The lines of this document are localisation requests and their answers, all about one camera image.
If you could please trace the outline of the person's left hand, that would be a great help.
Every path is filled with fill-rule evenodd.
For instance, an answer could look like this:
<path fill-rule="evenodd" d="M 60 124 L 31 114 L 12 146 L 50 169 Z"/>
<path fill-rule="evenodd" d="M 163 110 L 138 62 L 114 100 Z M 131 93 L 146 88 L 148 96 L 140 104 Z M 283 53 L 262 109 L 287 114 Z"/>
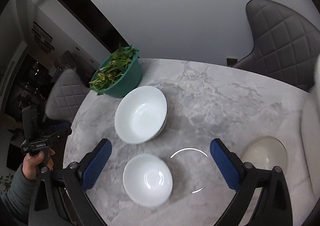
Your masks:
<path fill-rule="evenodd" d="M 52 155 L 55 155 L 55 151 L 49 149 L 49 156 L 46 166 L 52 170 L 54 162 L 51 158 Z M 22 165 L 22 173 L 24 177 L 28 180 L 35 180 L 37 177 L 37 166 L 41 164 L 44 160 L 44 151 L 40 151 L 35 156 L 31 156 L 30 154 L 26 154 L 23 165 Z"/>

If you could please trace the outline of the grey sleeve left forearm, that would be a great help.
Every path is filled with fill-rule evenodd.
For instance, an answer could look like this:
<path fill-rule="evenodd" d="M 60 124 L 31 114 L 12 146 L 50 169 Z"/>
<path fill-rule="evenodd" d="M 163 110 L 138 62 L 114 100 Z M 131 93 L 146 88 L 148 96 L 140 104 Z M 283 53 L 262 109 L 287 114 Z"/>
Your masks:
<path fill-rule="evenodd" d="M 9 190 L 1 195 L 2 216 L 9 225 L 28 225 L 35 180 L 27 179 L 22 167 L 23 164 L 15 172 Z"/>

